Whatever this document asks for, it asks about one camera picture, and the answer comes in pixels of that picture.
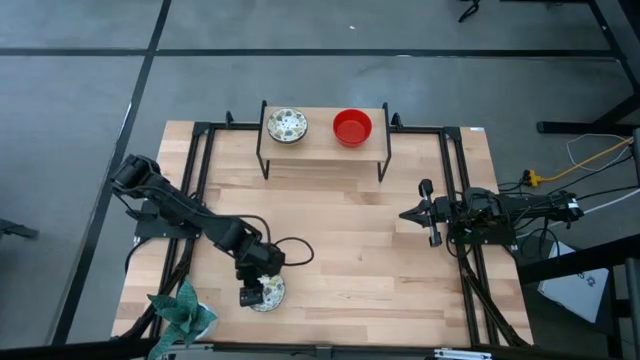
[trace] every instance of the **bowl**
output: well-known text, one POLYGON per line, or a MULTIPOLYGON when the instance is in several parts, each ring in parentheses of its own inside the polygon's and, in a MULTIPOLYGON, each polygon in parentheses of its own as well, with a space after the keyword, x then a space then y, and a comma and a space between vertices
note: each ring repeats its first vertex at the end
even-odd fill
POLYGON ((333 119, 333 133, 343 146, 358 147, 371 135, 371 119, 356 109, 341 111, 333 119))
POLYGON ((267 119, 269 136, 281 144, 293 144, 300 141, 307 133, 307 129, 307 118, 296 109, 278 109, 267 119))

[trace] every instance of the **red bowl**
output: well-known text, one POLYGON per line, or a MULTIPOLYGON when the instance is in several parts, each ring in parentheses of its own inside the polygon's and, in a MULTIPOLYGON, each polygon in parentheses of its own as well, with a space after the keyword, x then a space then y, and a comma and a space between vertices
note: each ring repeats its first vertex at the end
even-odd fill
POLYGON ((347 147, 362 145, 371 135, 371 119, 356 109, 341 111, 333 119, 333 133, 340 144, 347 147))

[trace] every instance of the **gray floor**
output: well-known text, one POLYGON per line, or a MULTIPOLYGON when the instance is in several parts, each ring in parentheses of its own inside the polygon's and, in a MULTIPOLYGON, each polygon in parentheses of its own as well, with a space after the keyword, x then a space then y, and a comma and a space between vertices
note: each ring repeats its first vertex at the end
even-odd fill
MULTIPOLYGON (((145 48, 160 4, 161 0, 109 5, 99 0, 55 5, 5 0, 0 2, 0 47, 145 48)), ((600 1, 600 5, 637 68, 638 43, 620 9, 615 2, 600 1)), ((484 0, 477 15, 458 24, 466 6, 453 0, 174 0, 160 47, 606 46, 585 5, 547 8, 484 0)), ((0 57, 0 217, 42 232, 37 242, 12 237, 0 242, 0 284, 8 294, 0 297, 0 348, 47 341, 141 60, 0 57)), ((603 61, 156 58, 127 152, 155 156, 164 122, 170 119, 221 121, 230 110, 238 121, 254 122, 262 99, 345 107, 380 106, 387 101, 407 124, 485 127, 499 181, 513 181, 525 168, 551 175, 570 165, 564 143, 573 137, 539 135, 536 121, 590 121, 630 91, 619 66, 603 61)), ((628 121, 637 123, 639 117, 634 114, 628 121)), ((584 158, 614 142, 586 139, 577 144, 575 153, 584 158)), ((585 194, 634 181, 634 169, 627 163, 571 189, 585 194)), ((586 200, 584 207, 619 195, 586 200)), ((640 197, 631 198, 575 223, 569 231, 558 227, 557 234, 567 244, 589 247, 637 233, 640 223, 633 209, 639 207, 640 197)), ((122 206, 113 203, 70 341, 109 337, 133 227, 122 206)), ((527 287, 525 293, 538 345, 589 355, 606 353, 602 334, 541 299, 535 290, 527 287)), ((234 357, 261 356, 228 355, 234 357)))

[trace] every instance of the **wooden tabletop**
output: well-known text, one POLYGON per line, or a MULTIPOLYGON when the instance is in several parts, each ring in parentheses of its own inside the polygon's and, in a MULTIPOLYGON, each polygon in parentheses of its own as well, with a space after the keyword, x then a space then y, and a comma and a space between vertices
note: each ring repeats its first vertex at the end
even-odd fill
POLYGON ((333 134, 333 119, 341 108, 296 107, 307 119, 307 134, 294 144, 280 144, 269 136, 267 119, 273 112, 283 107, 267 106, 262 122, 260 155, 265 160, 340 160, 377 161, 387 159, 387 137, 384 110, 357 109, 371 119, 371 135, 357 148, 347 148, 338 143, 333 134))
MULTIPOLYGON (((192 126, 188 121, 167 122, 158 162, 174 185, 181 181, 192 126)), ((497 190, 484 131, 461 132, 471 185, 497 190)), ((255 147, 247 146, 255 144, 257 135, 216 131, 207 206, 219 214, 260 215, 269 222, 274 239, 303 237, 313 245, 316 258, 306 266, 283 268, 283 303, 275 311, 258 313, 238 305, 241 283, 235 280, 233 259, 207 239, 198 240, 191 280, 199 300, 220 319, 203 341, 469 345, 456 259, 444 246, 429 247, 428 229, 398 218, 419 202, 417 185, 423 178, 432 180, 434 197, 445 195, 436 135, 392 134, 393 160, 382 183, 371 176, 367 163, 301 160, 272 164, 278 171, 265 180, 255 147)), ((460 189, 452 143, 449 148, 460 189)), ((532 341, 512 258, 498 246, 483 249, 494 301, 519 335, 532 341)), ((146 294, 157 292, 166 250, 166 239, 152 240, 132 257, 113 335, 129 329, 149 304, 146 294)), ((291 262, 308 256, 295 242, 283 243, 282 250, 291 262)), ((476 300, 486 341, 481 309, 476 300)))

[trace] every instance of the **yellow cable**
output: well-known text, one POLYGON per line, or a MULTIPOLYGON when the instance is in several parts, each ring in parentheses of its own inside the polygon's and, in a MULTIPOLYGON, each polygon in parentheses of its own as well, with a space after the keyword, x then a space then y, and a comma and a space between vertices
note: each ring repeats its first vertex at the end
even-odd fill
POLYGON ((569 168, 569 169, 567 169, 567 170, 565 170, 565 171, 561 172, 560 174, 558 174, 556 176, 553 176, 553 177, 544 178, 542 176, 535 175, 535 172, 533 172, 531 170, 531 183, 532 183, 532 186, 536 187, 541 182, 556 181, 556 180, 560 179, 561 177, 569 174, 570 172, 572 172, 572 171, 574 171, 576 169, 579 169, 581 166, 583 166, 583 165, 585 165, 587 163, 590 163, 591 161, 593 161, 593 160, 595 160, 595 159, 597 159, 599 157, 602 157, 602 156, 604 156, 604 155, 606 155, 606 154, 608 154, 608 153, 610 153, 610 152, 612 152, 612 151, 614 151, 614 150, 616 150, 616 149, 618 149, 618 148, 620 148, 620 147, 622 147, 624 145, 628 145, 631 142, 633 142, 633 138, 628 138, 628 139, 626 139, 624 141, 621 141, 618 144, 616 144, 615 146, 613 146, 613 147, 611 147, 611 148, 609 148, 609 149, 607 149, 605 151, 602 151, 602 152, 600 152, 600 153, 598 153, 596 155, 593 155, 592 157, 588 158, 587 160, 584 160, 581 163, 579 163, 579 164, 577 164, 577 165, 575 165, 575 166, 573 166, 573 167, 571 167, 571 168, 569 168))

